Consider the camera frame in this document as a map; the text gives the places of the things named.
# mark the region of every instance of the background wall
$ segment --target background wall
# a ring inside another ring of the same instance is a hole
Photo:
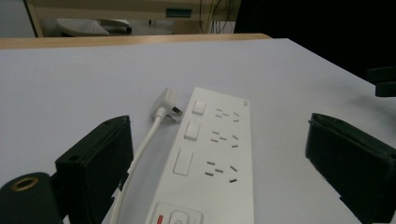
[[[289,38],[358,77],[396,65],[394,0],[242,1],[235,33]]]

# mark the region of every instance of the cable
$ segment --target cable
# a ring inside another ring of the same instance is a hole
[[[182,111],[175,107],[177,95],[167,88],[155,101],[153,107],[150,110],[150,114],[154,117],[154,122],[146,134],[146,137],[140,143],[139,147],[136,150],[134,155],[134,160],[131,163],[131,166],[128,169],[128,178],[126,179],[122,191],[117,195],[115,200],[114,208],[110,217],[110,224],[117,224],[120,218],[120,210],[122,207],[123,200],[125,198],[126,190],[129,187],[129,183],[131,182],[132,174],[134,173],[134,169],[136,168],[137,163],[142,157],[144,151],[146,150],[149,142],[151,141],[154,134],[157,132],[158,128],[161,125],[161,122],[165,117],[169,117],[169,112],[173,110],[179,115],[183,114]]]
[[[204,34],[204,29],[202,28],[201,14],[202,14],[202,0],[200,0],[199,3],[199,26],[201,28],[202,34]]]
[[[154,123],[151,126],[151,129],[148,131],[148,134],[146,135],[145,139],[143,142],[140,144],[140,146],[137,148],[137,153],[134,157],[134,160],[131,163],[131,167],[128,169],[128,178],[126,179],[123,190],[120,191],[120,193],[117,195],[113,211],[111,213],[111,219],[110,219],[110,224],[117,224],[119,222],[119,217],[120,217],[120,210],[122,207],[123,200],[125,198],[126,190],[129,187],[129,183],[131,182],[131,177],[132,174],[134,173],[134,169],[136,168],[137,163],[139,162],[140,158],[143,155],[143,152],[149,145],[149,142],[151,141],[152,137],[154,134],[157,132],[158,128],[160,127],[161,122],[163,119],[161,117],[156,117],[154,120]]]

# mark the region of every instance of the socket hole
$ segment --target socket hole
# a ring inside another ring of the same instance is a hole
[[[238,172],[238,170],[235,167],[230,166],[230,168],[233,169],[235,172]]]
[[[79,155],[74,155],[74,156],[69,157],[70,161],[77,161],[78,159],[79,159]]]
[[[23,191],[23,190],[31,188],[32,186],[37,184],[37,182],[38,182],[37,177],[28,176],[28,177],[25,177],[24,179],[17,181],[15,184],[13,184],[11,186],[11,189],[13,191]]]

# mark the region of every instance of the table surface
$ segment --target table surface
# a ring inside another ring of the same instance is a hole
[[[67,149],[120,115],[131,117],[136,148],[166,87],[178,92],[181,109],[201,87],[250,101],[256,223],[358,224],[304,156],[308,121],[312,113],[336,117],[396,147],[396,99],[375,97],[372,84],[288,39],[241,36],[125,45],[127,39],[89,48],[55,48],[81,46],[55,39],[0,40],[2,48],[14,43],[0,49],[0,185],[33,172],[53,174]],[[22,42],[39,49],[18,48]],[[177,129],[166,121],[148,146],[121,223],[144,223]]]
[[[40,37],[0,38],[0,49],[42,49],[67,47],[116,46],[135,44],[158,44],[191,41],[228,41],[269,39],[264,34],[222,34],[222,35],[136,35],[97,37]]]

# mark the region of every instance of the power strip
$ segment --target power strip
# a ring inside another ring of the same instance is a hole
[[[249,101],[195,88],[146,224],[254,223]]]

